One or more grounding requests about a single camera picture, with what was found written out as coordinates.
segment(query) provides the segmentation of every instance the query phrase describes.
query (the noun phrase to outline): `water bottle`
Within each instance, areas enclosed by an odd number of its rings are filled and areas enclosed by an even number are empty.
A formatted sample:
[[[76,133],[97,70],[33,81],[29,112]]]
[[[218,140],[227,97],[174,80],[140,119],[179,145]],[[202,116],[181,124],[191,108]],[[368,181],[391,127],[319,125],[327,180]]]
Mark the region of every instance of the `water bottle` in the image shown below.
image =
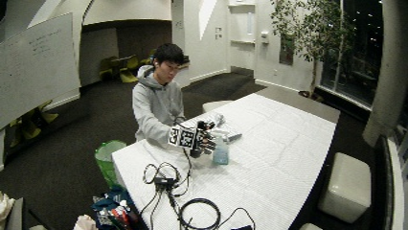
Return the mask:
[[[229,138],[215,135],[214,143],[213,162],[218,165],[229,165]]]

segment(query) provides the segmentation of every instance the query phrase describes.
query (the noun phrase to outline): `white cube stool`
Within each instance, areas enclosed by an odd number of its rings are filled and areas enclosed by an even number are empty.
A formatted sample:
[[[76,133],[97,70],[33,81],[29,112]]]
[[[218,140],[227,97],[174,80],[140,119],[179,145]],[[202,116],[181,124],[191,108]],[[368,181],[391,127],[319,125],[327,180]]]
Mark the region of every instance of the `white cube stool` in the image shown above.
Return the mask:
[[[209,112],[210,110],[221,107],[222,105],[225,105],[230,102],[233,102],[233,101],[218,101],[218,102],[205,103],[203,104],[203,113]]]
[[[369,167],[356,158],[338,152],[334,156],[330,185],[319,200],[319,209],[352,223],[369,205]]]
[[[299,230],[323,230],[312,223],[304,223]]]

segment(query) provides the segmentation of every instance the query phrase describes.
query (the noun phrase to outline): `green bin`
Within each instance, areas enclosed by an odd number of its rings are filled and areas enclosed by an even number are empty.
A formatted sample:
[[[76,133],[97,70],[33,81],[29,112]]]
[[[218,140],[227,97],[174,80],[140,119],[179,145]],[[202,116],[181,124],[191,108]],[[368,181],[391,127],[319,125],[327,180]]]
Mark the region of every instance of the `green bin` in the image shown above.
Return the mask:
[[[96,149],[94,158],[100,166],[102,176],[112,188],[112,185],[117,185],[117,178],[114,173],[114,166],[112,162],[112,153],[126,147],[126,143],[121,141],[109,141]]]

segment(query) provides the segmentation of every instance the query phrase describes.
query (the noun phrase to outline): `cable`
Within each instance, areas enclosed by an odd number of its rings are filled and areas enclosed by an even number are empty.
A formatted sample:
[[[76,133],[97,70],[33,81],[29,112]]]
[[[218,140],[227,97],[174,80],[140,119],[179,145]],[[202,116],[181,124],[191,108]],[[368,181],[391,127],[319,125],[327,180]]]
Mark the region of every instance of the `cable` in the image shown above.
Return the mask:
[[[155,194],[154,194],[154,197],[150,199],[150,201],[148,202],[148,204],[144,206],[144,208],[141,209],[141,213],[140,215],[142,214],[142,211],[145,210],[145,208],[150,205],[150,203],[153,202],[155,196],[158,195],[158,191],[155,191]]]
[[[191,160],[190,160],[190,157],[189,157],[189,155],[187,155],[186,149],[182,149],[182,152],[183,152],[183,154],[185,154],[185,156],[186,156],[186,158],[187,158],[187,161],[189,161],[189,172],[187,172],[187,174],[186,174],[186,177],[185,177],[183,180],[179,182],[179,184],[177,184],[175,187],[179,187],[179,185],[182,185],[185,181],[187,181],[187,187],[186,187],[185,191],[183,191],[181,194],[174,195],[175,197],[179,197],[179,196],[185,195],[185,194],[187,193],[187,190],[189,190],[189,187],[190,187],[190,176],[191,176],[191,168],[193,168],[193,166],[191,166]]]
[[[203,203],[203,204],[209,205],[210,207],[213,207],[213,209],[217,212],[217,220],[214,221],[214,223],[210,226],[207,226],[205,228],[191,226],[191,224],[190,224],[191,220],[189,220],[189,222],[186,222],[185,219],[182,218],[183,210],[186,209],[186,207],[189,205],[195,204],[195,203]],[[181,206],[179,213],[178,213],[178,220],[181,222],[181,225],[185,226],[186,228],[191,228],[191,229],[197,229],[197,230],[209,230],[209,229],[214,229],[218,226],[218,223],[221,221],[221,212],[219,212],[219,209],[218,209],[218,207],[217,207],[217,205],[213,201],[210,201],[209,199],[205,199],[205,198],[194,198]]]
[[[148,164],[146,167],[144,168],[142,181],[144,181],[145,184],[153,183],[157,174],[159,174],[163,178],[166,178],[166,175],[161,172],[161,169],[163,169],[165,167],[173,168],[174,173],[175,173],[175,182],[178,182],[181,176],[179,176],[179,171],[178,171],[177,167],[173,164],[163,162],[158,167],[153,164]],[[153,175],[152,180],[148,181],[145,177],[146,177],[146,172],[148,172],[149,168],[154,168],[155,173]]]
[[[154,208],[153,208],[152,214],[150,214],[150,225],[152,225],[152,230],[154,229],[154,228],[153,228],[153,214],[154,214],[155,208],[157,208],[157,206],[158,206],[158,203],[161,202],[162,193],[163,193],[163,191],[161,191],[161,194],[158,195],[158,200],[157,200],[157,203],[155,203],[155,205],[154,205]]]
[[[249,212],[246,211],[245,208],[235,208],[234,211],[233,211],[233,213],[231,213],[230,216],[227,217],[227,219],[217,226],[215,229],[219,229],[221,225],[223,225],[223,224],[230,220],[230,218],[233,217],[235,211],[238,211],[238,210],[243,210],[245,213],[246,213],[246,215],[247,215],[247,217],[250,217],[250,219],[251,219],[251,221],[253,221],[253,223],[254,223],[254,230],[255,230],[255,221],[254,221],[254,219],[251,218],[251,215],[249,214]]]

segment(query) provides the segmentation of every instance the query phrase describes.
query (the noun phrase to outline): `white tablecloth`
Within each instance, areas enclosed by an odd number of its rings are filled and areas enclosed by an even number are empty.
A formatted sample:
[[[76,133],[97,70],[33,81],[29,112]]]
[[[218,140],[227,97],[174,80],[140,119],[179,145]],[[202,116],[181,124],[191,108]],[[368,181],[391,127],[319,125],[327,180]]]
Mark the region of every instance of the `white tablecloth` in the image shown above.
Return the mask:
[[[230,164],[211,163],[211,155],[191,159],[193,174],[179,205],[193,198],[207,198],[221,211],[223,221],[242,207],[255,220],[256,229],[288,229],[314,186],[330,150],[335,123],[263,96],[251,94],[214,110],[242,133],[230,144]],[[140,141],[113,154],[117,176],[141,209],[154,196],[153,184],[144,184],[148,164],[171,163],[182,178],[189,170],[182,151],[165,150]],[[174,190],[181,193],[185,185]],[[142,218],[150,227],[146,208]],[[203,227],[214,221],[206,205],[189,210],[191,224]],[[153,214],[154,229],[178,229],[177,216],[162,195]],[[237,211],[221,229],[250,225],[243,211]]]

